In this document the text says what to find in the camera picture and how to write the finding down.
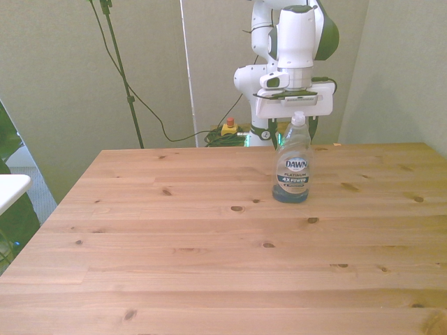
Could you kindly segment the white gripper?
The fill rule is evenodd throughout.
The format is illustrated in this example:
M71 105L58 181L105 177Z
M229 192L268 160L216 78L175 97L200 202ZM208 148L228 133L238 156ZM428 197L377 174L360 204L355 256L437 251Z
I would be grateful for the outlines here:
M329 115L333 109L333 83L313 84L308 89L260 89L255 95L257 117L292 117L304 112L308 117L310 140L313 141L318 127L318 117ZM273 147L278 147L277 120L268 119L268 131Z

